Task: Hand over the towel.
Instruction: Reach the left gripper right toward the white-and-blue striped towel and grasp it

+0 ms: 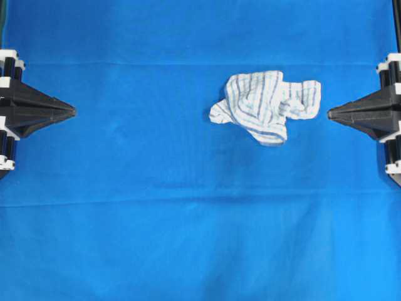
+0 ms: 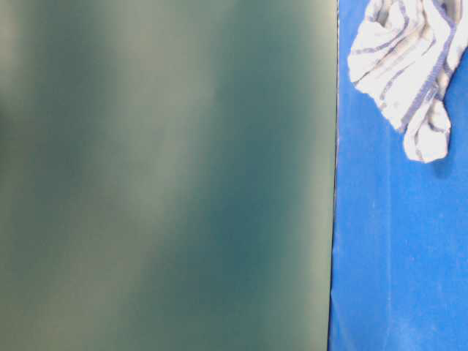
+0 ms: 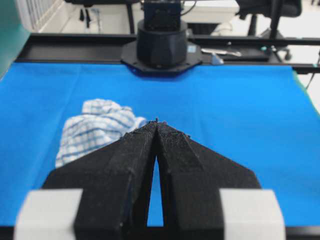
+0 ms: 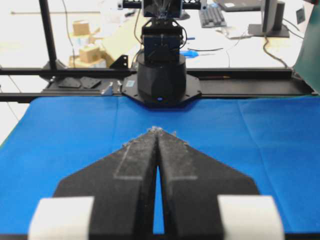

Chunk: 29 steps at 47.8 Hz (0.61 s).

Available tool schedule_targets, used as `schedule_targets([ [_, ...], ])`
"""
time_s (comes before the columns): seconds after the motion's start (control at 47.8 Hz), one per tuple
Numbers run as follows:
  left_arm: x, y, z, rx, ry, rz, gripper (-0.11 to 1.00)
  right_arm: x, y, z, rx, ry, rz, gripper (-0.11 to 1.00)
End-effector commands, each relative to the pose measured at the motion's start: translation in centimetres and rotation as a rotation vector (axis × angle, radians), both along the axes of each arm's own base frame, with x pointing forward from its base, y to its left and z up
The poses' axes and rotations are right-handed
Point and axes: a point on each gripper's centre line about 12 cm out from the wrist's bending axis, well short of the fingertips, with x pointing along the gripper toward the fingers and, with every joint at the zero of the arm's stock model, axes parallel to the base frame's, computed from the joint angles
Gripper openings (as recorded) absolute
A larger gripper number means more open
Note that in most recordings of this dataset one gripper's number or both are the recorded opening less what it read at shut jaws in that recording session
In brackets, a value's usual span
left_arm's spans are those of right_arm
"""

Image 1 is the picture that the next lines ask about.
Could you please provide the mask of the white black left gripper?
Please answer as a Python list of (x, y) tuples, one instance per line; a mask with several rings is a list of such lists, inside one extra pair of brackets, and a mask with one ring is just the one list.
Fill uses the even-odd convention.
[(1, 179), (15, 168), (17, 141), (76, 115), (70, 104), (22, 83), (25, 66), (16, 50), (1, 49)]

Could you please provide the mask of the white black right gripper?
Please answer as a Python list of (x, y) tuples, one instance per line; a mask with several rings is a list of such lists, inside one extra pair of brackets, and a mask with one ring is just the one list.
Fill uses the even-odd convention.
[(328, 111), (328, 118), (384, 145), (385, 172), (400, 186), (400, 53), (377, 66), (381, 89)]

